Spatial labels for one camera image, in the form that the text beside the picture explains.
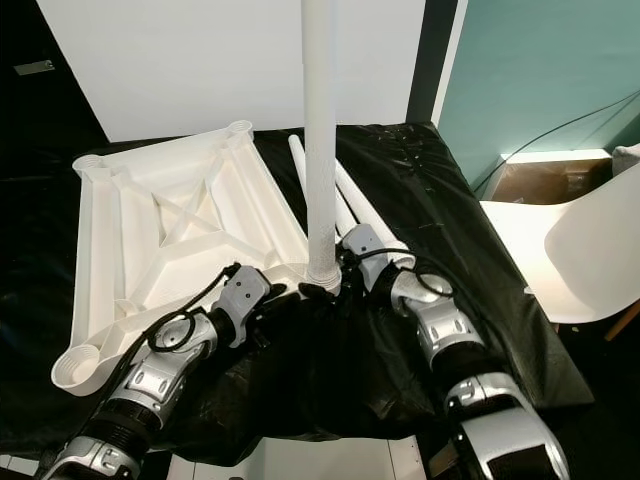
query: black plastic sheet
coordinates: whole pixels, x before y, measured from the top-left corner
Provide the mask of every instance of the black plastic sheet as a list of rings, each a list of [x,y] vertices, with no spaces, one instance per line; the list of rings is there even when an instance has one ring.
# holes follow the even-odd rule
[[[256,132],[255,144],[304,226],[291,133],[301,131]],[[455,274],[489,347],[536,407],[592,401],[432,126],[338,127],[337,155],[396,235]],[[28,160],[0,179],[8,211],[0,235],[0,452],[37,456],[82,424],[100,392],[76,398],[49,380],[69,342],[80,181],[71,159]],[[246,345],[203,363],[158,446],[230,465],[261,436],[440,435],[415,325],[361,304],[358,275],[352,280],[355,290],[337,305],[311,299],[289,309],[268,348]]]

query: green wall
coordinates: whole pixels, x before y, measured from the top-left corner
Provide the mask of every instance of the green wall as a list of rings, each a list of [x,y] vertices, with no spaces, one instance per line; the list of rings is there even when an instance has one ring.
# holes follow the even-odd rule
[[[469,0],[439,130],[473,185],[498,154],[638,89],[640,0]],[[527,151],[604,147],[638,114],[640,98]]]

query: white chair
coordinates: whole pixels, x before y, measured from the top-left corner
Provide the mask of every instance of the white chair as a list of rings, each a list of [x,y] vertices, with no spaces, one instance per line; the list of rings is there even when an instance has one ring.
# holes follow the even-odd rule
[[[560,205],[480,203],[552,323],[635,303],[611,340],[640,312],[640,165]]]

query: wooden chair leg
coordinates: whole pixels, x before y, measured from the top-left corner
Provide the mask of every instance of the wooden chair leg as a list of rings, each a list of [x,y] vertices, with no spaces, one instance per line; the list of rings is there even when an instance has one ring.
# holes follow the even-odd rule
[[[622,318],[620,318],[620,320],[618,320],[616,324],[613,327],[611,327],[611,329],[607,332],[607,334],[604,336],[604,339],[607,342],[610,342],[611,340],[613,340],[616,337],[616,335],[618,335],[624,327],[629,325],[629,323],[631,323],[631,320],[633,320],[633,318],[639,313],[640,313],[640,300],[638,300],[636,303],[631,305],[631,307],[629,307],[629,309],[624,313]]]

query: white pole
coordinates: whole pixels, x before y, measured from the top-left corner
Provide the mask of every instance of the white pole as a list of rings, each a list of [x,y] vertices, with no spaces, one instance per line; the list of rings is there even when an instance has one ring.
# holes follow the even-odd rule
[[[302,193],[304,194],[304,198],[306,200],[306,158],[304,148],[302,148],[302,143],[300,143],[300,138],[298,138],[297,135],[291,135],[289,137],[289,148],[291,149],[291,154],[293,155],[293,161],[296,165],[296,171],[298,172],[298,179],[300,180],[300,185],[302,186]],[[336,197],[336,228],[338,229],[338,233],[340,234],[340,236],[336,236],[336,243],[338,243],[340,241],[340,237],[344,237],[351,231],[352,228],[356,226],[356,219],[353,218],[351,210],[349,210],[347,202],[345,202],[344,197],[340,193],[340,190],[338,190],[337,187],[335,187],[334,190]]]
[[[356,182],[349,176],[344,167],[336,159],[336,182],[340,192],[344,196],[351,210],[360,223],[368,223],[376,232],[376,235],[382,240],[387,248],[406,249],[407,246],[399,241],[387,224],[382,220],[380,214],[373,208],[367,197],[362,193]],[[412,255],[403,253],[392,253],[391,258],[399,266],[413,268],[416,259]]]
[[[307,228],[310,283],[337,293],[335,256],[334,0],[302,0],[304,134],[307,158]]]

